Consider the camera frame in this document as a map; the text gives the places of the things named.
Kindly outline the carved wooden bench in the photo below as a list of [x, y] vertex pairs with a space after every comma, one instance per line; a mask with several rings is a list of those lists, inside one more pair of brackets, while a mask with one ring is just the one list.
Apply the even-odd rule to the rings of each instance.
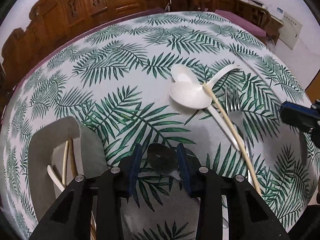
[[29, 12], [27, 28], [14, 29], [2, 47], [5, 87], [15, 87], [36, 64], [74, 37], [166, 5], [166, 0], [38, 0]]

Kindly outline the purple seat cushion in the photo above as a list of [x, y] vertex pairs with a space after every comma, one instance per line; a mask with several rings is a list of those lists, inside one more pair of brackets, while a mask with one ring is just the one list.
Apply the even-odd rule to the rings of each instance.
[[215, 13], [237, 24], [256, 37], [266, 37], [266, 31], [230, 11], [215, 10]]

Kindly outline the wooden side table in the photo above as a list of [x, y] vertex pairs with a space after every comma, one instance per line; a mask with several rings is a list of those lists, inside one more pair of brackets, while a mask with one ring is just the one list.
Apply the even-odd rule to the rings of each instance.
[[280, 36], [279, 30], [284, 26], [283, 22], [274, 16], [271, 15], [270, 22], [266, 25], [265, 31], [267, 37], [271, 38], [274, 44], [277, 44], [277, 41]]

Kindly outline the white ceramic soup spoon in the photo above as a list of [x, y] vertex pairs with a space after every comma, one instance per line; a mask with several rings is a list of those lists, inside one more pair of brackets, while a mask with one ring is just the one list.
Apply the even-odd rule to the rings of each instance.
[[170, 86], [169, 94], [175, 102], [191, 109], [204, 109], [212, 103], [196, 74], [187, 66], [173, 65], [171, 76], [175, 82]]

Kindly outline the grey rectangular utensil tray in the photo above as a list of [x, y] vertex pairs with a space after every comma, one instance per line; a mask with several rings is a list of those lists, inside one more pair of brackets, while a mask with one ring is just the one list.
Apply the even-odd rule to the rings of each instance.
[[[28, 177], [31, 201], [37, 220], [41, 220], [61, 191], [47, 173], [50, 165], [62, 182], [65, 143], [73, 139], [78, 175], [96, 177], [107, 170], [104, 147], [92, 130], [67, 116], [37, 131], [28, 146]], [[67, 160], [67, 185], [73, 180], [70, 156]]]

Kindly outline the white wall electrical box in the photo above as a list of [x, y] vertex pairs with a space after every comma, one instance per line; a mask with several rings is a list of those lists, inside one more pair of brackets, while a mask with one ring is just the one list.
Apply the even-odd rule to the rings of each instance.
[[283, 26], [280, 28], [279, 38], [293, 50], [300, 36], [303, 25], [287, 12], [283, 13]]

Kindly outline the small metal spoon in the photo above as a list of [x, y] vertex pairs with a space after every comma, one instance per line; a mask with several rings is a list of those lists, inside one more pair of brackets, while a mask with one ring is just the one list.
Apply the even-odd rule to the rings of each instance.
[[160, 175], [180, 180], [178, 162], [174, 150], [159, 143], [151, 143], [147, 149], [147, 161], [153, 170]]

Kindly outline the palm leaf tablecloth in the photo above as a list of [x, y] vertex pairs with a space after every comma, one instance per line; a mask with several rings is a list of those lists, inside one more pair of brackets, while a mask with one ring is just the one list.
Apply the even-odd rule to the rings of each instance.
[[14, 92], [1, 130], [1, 195], [22, 239], [50, 206], [57, 188], [47, 165], [62, 150], [71, 122], [88, 149], [83, 165], [97, 174], [117, 166], [135, 144], [182, 143], [217, 174], [246, 175], [241, 154], [206, 109], [173, 101], [171, 68], [183, 64], [199, 83], [213, 80], [221, 104], [236, 88], [263, 199], [286, 230], [302, 216], [319, 180], [319, 149], [281, 122], [284, 101], [311, 102], [291, 70], [253, 35], [212, 12], [169, 12], [110, 25], [61, 49]]

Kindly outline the metal fork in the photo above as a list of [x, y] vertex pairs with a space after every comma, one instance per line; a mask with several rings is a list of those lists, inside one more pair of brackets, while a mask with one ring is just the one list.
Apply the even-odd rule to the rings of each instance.
[[244, 114], [240, 107], [240, 97], [238, 90], [234, 85], [225, 87], [225, 102], [227, 114], [240, 132], [239, 134], [244, 141], [247, 155], [250, 161], [252, 161], [252, 150], [247, 132], [244, 128]]

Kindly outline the white plastic fork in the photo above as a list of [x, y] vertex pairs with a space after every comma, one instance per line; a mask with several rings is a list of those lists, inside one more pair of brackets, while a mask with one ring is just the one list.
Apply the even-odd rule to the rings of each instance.
[[54, 172], [53, 168], [48, 165], [47, 166], [47, 173], [49, 175], [49, 177], [51, 178], [51, 180], [53, 181], [53, 183], [55, 184], [55, 186], [62, 192], [65, 189], [65, 186], [63, 185], [63, 183], [59, 180], [59, 178], [57, 177], [56, 173]]

